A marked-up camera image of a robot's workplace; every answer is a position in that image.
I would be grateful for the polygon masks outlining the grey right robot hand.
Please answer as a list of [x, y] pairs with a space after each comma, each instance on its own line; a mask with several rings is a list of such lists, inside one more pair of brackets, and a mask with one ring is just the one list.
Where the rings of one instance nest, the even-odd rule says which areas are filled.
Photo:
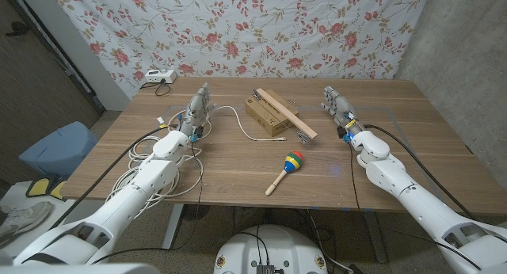
[[333, 117], [340, 138], [351, 139], [364, 130], [353, 106], [338, 91], [327, 86], [324, 88], [324, 98], [325, 102], [321, 106]]

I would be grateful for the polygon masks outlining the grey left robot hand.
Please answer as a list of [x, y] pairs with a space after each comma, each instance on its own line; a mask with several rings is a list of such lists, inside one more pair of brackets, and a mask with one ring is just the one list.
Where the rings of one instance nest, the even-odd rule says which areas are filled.
[[199, 126], [203, 126], [208, 120], [209, 113], [217, 106], [211, 103], [209, 84], [205, 82], [192, 97], [185, 109], [178, 131], [190, 136]]

